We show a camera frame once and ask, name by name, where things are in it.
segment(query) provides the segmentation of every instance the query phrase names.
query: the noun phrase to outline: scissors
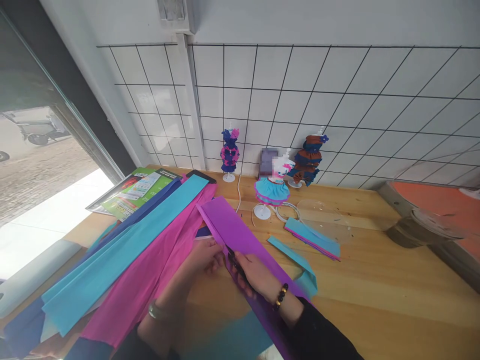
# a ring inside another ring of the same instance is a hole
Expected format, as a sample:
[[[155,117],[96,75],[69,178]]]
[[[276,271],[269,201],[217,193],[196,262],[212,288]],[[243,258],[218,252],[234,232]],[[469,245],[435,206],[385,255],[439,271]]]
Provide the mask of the scissors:
[[[249,281],[247,280],[247,276],[245,275],[245,271],[242,269],[239,262],[237,261],[237,258],[235,257],[235,252],[227,244],[225,244],[225,246],[228,249],[228,260],[230,260],[230,262],[233,264],[233,267],[242,276],[243,280],[248,285],[248,287],[250,289],[252,289],[252,291],[255,291],[254,288],[252,287],[252,285],[250,285]]]

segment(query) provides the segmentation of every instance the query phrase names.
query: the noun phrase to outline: turquoise paper strip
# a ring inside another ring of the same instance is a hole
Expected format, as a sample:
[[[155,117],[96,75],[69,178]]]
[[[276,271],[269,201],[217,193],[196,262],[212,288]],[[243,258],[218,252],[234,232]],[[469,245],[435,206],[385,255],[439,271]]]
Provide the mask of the turquoise paper strip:
[[[277,238],[273,236],[270,236],[268,242],[274,247],[276,247],[278,250],[280,250],[282,253],[287,255],[290,259],[292,259],[301,268],[305,270],[303,274],[295,280],[295,282],[300,285],[302,290],[308,295],[309,298],[315,296],[319,291],[319,288],[317,286],[317,276],[315,275],[307,259],[297,254],[295,251],[293,251],[285,244],[281,243]]]
[[[192,202],[208,181],[193,175],[132,225],[42,295],[42,310],[65,336],[125,269]]]
[[[317,244],[319,247],[327,250],[329,253],[335,255],[336,257],[340,257],[340,245],[337,242],[318,233],[317,231],[315,231],[314,233],[305,224],[294,219],[293,217],[288,218],[285,227],[297,233],[301,237],[311,241],[312,243]]]

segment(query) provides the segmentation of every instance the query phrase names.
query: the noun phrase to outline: black sleeve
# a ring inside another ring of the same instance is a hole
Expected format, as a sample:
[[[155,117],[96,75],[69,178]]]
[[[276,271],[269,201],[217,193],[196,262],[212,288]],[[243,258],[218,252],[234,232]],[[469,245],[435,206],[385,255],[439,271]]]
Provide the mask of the black sleeve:
[[[300,319],[286,330],[287,339],[299,360],[362,360],[354,345],[303,297]]]

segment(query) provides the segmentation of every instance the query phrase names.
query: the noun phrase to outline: white wall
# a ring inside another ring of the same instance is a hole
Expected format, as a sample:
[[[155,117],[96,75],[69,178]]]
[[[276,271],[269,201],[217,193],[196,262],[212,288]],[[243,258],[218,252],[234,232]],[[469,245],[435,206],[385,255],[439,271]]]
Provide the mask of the white wall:
[[[60,1],[48,2],[59,4]],[[97,45],[172,42],[157,0],[77,0]],[[197,43],[479,46],[477,0],[193,0]]]

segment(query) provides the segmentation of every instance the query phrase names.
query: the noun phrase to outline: purple crepe paper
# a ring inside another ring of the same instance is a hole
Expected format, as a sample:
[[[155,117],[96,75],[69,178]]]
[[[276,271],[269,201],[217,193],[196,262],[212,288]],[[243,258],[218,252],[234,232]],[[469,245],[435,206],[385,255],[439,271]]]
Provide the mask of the purple crepe paper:
[[[242,254],[255,254],[282,284],[288,284],[288,291],[295,296],[308,299],[244,224],[225,198],[217,197],[202,206],[197,205],[197,208],[217,243],[227,244],[233,251],[239,251]],[[225,246],[223,252],[225,253],[227,269],[235,279],[231,272],[228,250]],[[248,296],[245,298],[284,360],[295,359],[280,331],[281,326],[285,326],[285,324],[278,312],[273,311],[272,305],[262,296],[257,296],[256,299]]]

